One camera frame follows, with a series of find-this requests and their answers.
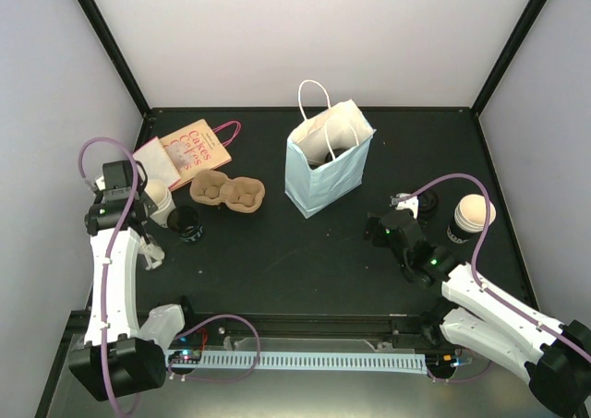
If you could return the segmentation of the light blue paper bag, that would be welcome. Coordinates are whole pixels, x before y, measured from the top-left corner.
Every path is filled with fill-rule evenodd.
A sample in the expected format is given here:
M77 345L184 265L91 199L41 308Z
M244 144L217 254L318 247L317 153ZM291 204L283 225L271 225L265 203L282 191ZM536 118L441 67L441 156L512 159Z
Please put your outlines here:
M308 116L302 90L320 88L326 108ZM285 194L307 219L362 184L371 141L376 130L352 100L331 102L328 91L313 79L297 91L302 121L287 137Z

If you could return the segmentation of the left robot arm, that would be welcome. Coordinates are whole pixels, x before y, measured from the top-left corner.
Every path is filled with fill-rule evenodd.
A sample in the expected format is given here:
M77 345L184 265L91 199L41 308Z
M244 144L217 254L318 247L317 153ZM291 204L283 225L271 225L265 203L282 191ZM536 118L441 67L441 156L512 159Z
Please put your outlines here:
M147 235L143 168L128 160L103 165L104 188L84 221L93 256L90 320L82 344L69 356L69 369L98 401L137 394L163 385L164 354L185 325L180 305L153 308L144 323L136 310L139 256L149 268L164 253Z

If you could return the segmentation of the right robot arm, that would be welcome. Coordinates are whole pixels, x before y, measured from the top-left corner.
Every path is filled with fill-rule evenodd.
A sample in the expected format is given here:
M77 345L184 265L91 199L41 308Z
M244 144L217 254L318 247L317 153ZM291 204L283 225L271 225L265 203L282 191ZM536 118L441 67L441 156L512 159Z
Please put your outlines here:
M365 239L389 249L404 278L436 293L426 314L429 342L444 338L522 379L560 417L574 417L590 395L590 329L565 324L525 305L472 265L432 244L410 209L370 214Z

